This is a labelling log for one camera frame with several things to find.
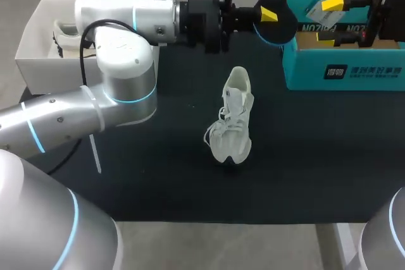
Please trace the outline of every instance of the teal box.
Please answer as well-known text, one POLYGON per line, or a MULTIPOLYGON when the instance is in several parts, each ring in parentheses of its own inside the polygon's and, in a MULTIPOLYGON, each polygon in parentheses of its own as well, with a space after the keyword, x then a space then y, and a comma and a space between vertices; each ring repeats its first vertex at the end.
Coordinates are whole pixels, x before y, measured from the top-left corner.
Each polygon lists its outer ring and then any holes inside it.
MULTIPOLYGON (((360 49, 357 44, 328 47, 316 41, 316 31, 324 28, 306 17, 317 1, 287 0, 300 31, 283 47, 288 89, 405 90, 405 43, 376 39, 369 49, 360 49)), ((361 30, 367 11, 368 8, 351 9, 334 29, 361 30)))

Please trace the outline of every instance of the shoelace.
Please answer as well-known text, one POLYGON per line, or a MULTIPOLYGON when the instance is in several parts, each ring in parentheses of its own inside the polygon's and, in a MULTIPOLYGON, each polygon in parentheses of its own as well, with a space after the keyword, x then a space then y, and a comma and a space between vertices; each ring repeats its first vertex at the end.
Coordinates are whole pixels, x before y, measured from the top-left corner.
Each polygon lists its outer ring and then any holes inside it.
POLYGON ((243 130, 243 121, 239 118, 239 115, 231 115, 231 113, 226 113, 225 107, 222 107, 218 112, 218 120, 209 126, 204 134, 204 142, 208 145, 208 147, 210 147, 210 145, 206 138, 207 133, 217 124, 220 124, 218 129, 219 136, 222 136, 228 130, 238 132, 243 130))

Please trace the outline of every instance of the black table surface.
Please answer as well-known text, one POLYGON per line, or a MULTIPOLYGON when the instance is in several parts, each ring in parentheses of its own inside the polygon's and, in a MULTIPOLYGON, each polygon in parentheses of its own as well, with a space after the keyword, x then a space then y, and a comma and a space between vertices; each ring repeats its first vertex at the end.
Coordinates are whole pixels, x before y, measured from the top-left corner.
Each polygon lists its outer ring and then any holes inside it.
MULTIPOLYGON (((94 135, 102 174, 87 137, 54 177, 119 221, 364 222, 405 184, 404 122, 403 92, 289 91, 279 49, 239 34, 226 54, 162 47, 156 114, 94 135), (227 167, 203 135, 238 65, 252 150, 227 167)), ((29 161, 50 170, 73 144, 29 161)))

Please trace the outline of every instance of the white sneaker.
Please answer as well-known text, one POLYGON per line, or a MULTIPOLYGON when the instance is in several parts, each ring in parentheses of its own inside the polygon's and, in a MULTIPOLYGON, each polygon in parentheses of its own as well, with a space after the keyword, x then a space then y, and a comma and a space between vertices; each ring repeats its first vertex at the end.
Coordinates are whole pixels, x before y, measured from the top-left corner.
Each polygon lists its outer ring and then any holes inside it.
POLYGON ((215 121, 204 134, 204 141, 211 147, 217 161, 227 159, 235 164, 244 161, 251 151, 249 117, 254 97, 245 68, 232 69, 222 92, 223 107, 215 121), (209 132, 209 143, 206 140, 209 132))
MULTIPOLYGON (((53 40, 58 46, 61 58, 79 58, 80 40, 82 36, 78 34, 77 27, 72 23, 62 23, 55 20, 53 23, 53 40)), ((83 56, 91 57, 96 55, 94 44, 86 40, 84 44, 83 56)))

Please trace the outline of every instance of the black cable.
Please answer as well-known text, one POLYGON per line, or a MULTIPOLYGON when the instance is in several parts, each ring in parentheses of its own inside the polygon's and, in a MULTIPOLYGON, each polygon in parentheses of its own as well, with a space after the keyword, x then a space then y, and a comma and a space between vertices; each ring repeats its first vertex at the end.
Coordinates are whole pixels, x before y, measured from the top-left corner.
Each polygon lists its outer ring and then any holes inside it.
MULTIPOLYGON (((84 55, 83 55, 85 38, 91 29, 100 27, 101 25, 107 25, 109 23, 121 25, 122 27, 130 30, 131 32, 138 34, 138 32, 134 28, 132 28, 130 25, 127 25, 126 23, 123 23, 122 21, 114 20, 114 19, 101 19, 101 20, 97 20, 97 21, 91 23, 90 25, 88 25, 83 31, 82 39, 80 39, 80 47, 79 47, 80 71, 82 72, 83 85, 87 85, 86 72, 84 69, 84 55)), ((66 155, 66 157, 58 165, 56 165, 52 170, 47 172, 47 174, 51 175, 51 174, 57 172, 57 170, 59 170, 60 168, 62 168, 76 153, 76 151, 79 148, 81 143, 82 143, 82 139, 80 138, 76 141, 76 144, 73 146, 73 148, 71 149, 69 154, 66 155)))
POLYGON ((70 158, 72 158, 72 156, 74 155, 74 153, 76 153, 76 151, 77 151, 77 149, 78 149, 78 147, 79 147, 79 145, 80 145, 81 143, 82 143, 82 139, 80 138, 80 139, 78 139, 78 140, 76 141, 76 144, 75 144, 75 145, 73 146, 73 148, 70 150, 69 154, 66 155, 66 157, 65 157, 58 165, 56 165, 52 170, 50 170, 50 171, 47 172, 46 174, 51 175, 51 174, 57 172, 57 170, 59 170, 60 168, 62 168, 63 165, 65 165, 65 164, 70 160, 70 158))

